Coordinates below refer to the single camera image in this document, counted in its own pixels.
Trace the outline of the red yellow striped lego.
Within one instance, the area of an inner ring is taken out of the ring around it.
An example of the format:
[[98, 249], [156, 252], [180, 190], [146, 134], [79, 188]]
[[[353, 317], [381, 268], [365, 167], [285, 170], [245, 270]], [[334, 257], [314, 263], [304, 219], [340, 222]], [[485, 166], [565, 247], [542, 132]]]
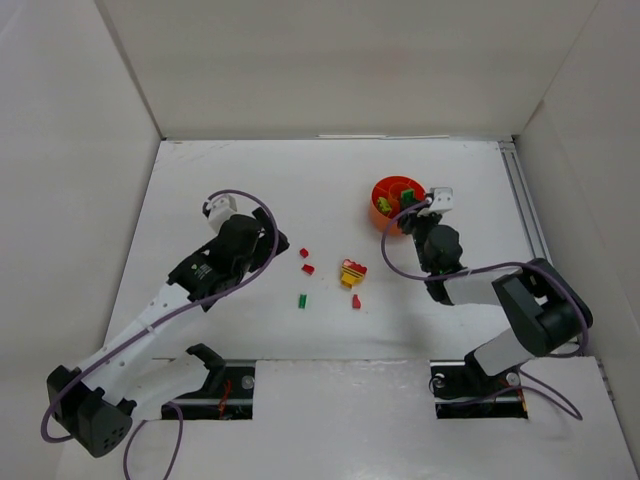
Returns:
[[366, 273], [366, 266], [345, 259], [340, 267], [340, 284], [347, 289], [352, 289], [364, 280]]

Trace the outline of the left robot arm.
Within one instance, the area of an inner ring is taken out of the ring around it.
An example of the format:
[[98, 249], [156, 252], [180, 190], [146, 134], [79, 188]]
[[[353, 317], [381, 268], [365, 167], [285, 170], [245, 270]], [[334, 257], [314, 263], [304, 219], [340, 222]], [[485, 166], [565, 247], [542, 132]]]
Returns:
[[265, 205], [251, 214], [213, 201], [204, 212], [213, 238], [184, 258], [158, 294], [116, 337], [74, 368], [56, 367], [46, 379], [49, 405], [42, 438], [52, 443], [55, 420], [93, 458], [110, 454], [136, 421], [156, 419], [174, 398], [219, 381], [225, 360], [206, 345], [190, 346], [177, 359], [145, 370], [156, 351], [219, 300], [259, 275], [289, 247]]

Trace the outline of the orange round divided container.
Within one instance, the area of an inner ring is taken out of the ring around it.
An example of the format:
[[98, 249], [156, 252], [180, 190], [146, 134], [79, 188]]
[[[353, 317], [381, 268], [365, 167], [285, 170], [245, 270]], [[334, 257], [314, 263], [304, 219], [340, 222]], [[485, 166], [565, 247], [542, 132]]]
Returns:
[[[369, 219], [374, 228], [382, 233], [390, 220], [401, 211], [400, 195], [403, 190], [414, 189], [415, 197], [418, 201], [423, 201], [426, 197], [426, 189], [416, 180], [400, 175], [388, 176], [379, 180], [371, 191], [369, 203]], [[378, 197], [386, 197], [393, 207], [388, 215], [382, 215], [376, 208]]]

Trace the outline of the dark green long lego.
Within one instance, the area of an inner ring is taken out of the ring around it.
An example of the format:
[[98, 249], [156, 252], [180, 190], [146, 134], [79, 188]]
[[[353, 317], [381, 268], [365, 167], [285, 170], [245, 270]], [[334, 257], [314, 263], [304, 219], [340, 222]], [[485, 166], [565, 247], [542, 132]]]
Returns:
[[401, 192], [400, 205], [402, 209], [409, 208], [416, 203], [418, 203], [418, 200], [415, 197], [414, 189], [406, 189]]

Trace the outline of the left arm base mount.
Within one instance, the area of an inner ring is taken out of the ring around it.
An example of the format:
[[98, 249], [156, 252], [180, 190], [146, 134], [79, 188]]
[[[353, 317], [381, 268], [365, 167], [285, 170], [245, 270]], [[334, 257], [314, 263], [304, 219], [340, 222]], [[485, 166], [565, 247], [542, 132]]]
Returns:
[[196, 390], [172, 400], [185, 420], [240, 421], [253, 418], [255, 360], [225, 360], [204, 344], [186, 353], [198, 358], [207, 377]]

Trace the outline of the lime green large lego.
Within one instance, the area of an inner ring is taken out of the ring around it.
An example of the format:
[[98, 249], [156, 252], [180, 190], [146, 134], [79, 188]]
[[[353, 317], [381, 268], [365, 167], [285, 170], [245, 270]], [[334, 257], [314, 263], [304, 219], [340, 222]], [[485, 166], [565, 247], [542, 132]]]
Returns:
[[391, 204], [389, 203], [386, 197], [377, 198], [376, 208], [382, 215], [385, 215], [385, 216], [388, 216], [393, 210], [393, 207], [391, 206]]

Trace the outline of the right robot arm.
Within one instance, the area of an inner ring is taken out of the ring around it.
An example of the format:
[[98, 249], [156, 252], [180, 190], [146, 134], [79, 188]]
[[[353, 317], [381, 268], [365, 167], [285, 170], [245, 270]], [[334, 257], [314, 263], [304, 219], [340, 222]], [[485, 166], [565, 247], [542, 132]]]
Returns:
[[517, 366], [546, 357], [572, 339], [587, 340], [593, 325], [589, 307], [546, 259], [470, 270], [461, 263], [459, 232], [441, 218], [411, 212], [398, 220], [413, 240], [427, 292], [445, 306], [497, 306], [509, 328], [466, 354], [461, 365], [434, 370], [437, 392], [451, 399], [488, 395]]

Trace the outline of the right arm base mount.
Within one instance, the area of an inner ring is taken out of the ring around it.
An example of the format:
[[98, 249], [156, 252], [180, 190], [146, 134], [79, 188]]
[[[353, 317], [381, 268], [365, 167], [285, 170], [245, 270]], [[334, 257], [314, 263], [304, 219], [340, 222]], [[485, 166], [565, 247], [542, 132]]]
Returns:
[[439, 420], [528, 418], [517, 365], [487, 375], [467, 354], [462, 360], [431, 360], [429, 368]]

